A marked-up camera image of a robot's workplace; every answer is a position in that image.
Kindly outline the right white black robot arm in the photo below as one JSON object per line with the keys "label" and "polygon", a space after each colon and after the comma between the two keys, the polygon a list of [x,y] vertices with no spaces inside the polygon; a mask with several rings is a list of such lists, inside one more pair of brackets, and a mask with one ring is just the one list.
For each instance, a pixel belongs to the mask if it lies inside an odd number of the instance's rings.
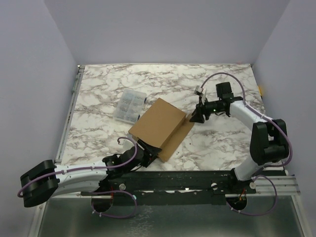
{"label": "right white black robot arm", "polygon": [[284,120],[267,117],[249,106],[243,97],[234,96],[228,82],[217,84],[216,92],[218,100],[208,101],[206,90],[196,87],[199,99],[190,122],[204,123],[212,114],[225,114],[237,118],[251,130],[250,154],[230,171],[227,180],[228,190],[238,193],[264,168],[279,167],[279,161],[291,156],[292,147]]}

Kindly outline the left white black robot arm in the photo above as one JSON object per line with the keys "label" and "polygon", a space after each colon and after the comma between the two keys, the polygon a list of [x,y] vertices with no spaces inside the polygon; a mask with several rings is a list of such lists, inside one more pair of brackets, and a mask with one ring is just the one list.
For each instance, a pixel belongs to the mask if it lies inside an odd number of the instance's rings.
{"label": "left white black robot arm", "polygon": [[21,189],[17,196],[25,207],[34,207],[51,197],[76,192],[105,194],[109,182],[137,167],[148,167],[162,151],[142,140],[129,138],[132,147],[122,154],[107,156],[84,165],[57,165],[53,160],[44,160],[20,177]]}

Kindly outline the brown cardboard box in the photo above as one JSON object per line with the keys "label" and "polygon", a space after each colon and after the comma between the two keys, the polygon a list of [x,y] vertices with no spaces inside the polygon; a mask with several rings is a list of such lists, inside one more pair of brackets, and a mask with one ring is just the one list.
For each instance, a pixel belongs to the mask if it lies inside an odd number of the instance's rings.
{"label": "brown cardboard box", "polygon": [[190,115],[158,98],[128,133],[161,149],[158,157],[167,162],[194,126]]}

